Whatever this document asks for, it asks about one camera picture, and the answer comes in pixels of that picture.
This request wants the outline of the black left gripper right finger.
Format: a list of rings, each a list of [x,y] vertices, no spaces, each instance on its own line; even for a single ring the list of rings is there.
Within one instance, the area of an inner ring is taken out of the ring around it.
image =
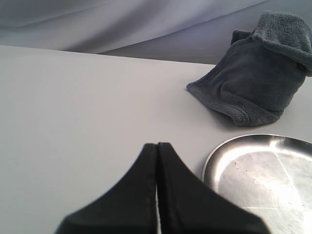
[[[157,196],[164,234],[268,234],[261,218],[222,198],[183,163],[170,143],[158,144]]]

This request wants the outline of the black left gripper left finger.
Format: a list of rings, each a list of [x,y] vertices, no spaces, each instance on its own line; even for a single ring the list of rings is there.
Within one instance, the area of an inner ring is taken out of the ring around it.
[[[66,216],[58,234],[156,234],[157,146],[143,146],[123,178],[97,200]]]

